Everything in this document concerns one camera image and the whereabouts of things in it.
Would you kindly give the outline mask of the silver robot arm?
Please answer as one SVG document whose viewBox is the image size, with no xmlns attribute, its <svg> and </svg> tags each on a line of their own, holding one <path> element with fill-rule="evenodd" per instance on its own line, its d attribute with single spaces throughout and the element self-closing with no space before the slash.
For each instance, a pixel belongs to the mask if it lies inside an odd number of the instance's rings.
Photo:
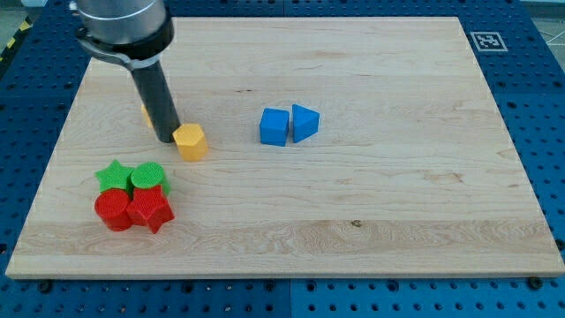
<svg viewBox="0 0 565 318">
<path fill-rule="evenodd" d="M 163 0 L 74 0 L 69 10 L 83 50 L 131 73 L 157 139 L 171 143 L 180 120 L 160 64 L 175 34 Z"/>
</svg>

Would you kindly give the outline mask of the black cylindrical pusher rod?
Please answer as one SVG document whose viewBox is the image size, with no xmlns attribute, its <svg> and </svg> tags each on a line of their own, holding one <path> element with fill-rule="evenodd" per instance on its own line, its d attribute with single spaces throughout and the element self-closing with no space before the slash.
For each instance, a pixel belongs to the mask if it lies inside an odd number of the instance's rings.
<svg viewBox="0 0 565 318">
<path fill-rule="evenodd" d="M 157 139 L 173 142 L 172 134 L 180 126 L 180 120 L 161 63 L 134 69 L 131 74 Z"/>
</svg>

